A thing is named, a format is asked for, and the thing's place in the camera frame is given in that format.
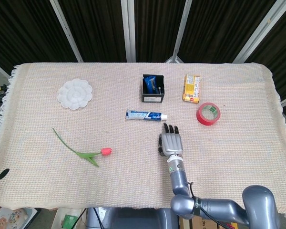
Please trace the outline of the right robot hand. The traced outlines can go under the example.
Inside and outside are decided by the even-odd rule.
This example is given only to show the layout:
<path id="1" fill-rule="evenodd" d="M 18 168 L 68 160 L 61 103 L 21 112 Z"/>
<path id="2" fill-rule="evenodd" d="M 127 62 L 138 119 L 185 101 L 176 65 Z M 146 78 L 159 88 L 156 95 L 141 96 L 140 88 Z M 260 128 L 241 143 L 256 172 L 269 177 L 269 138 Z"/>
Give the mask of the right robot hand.
<path id="1" fill-rule="evenodd" d="M 183 145 L 177 126 L 163 124 L 164 132 L 159 134 L 158 152 L 160 156 L 169 158 L 172 155 L 182 155 Z"/>

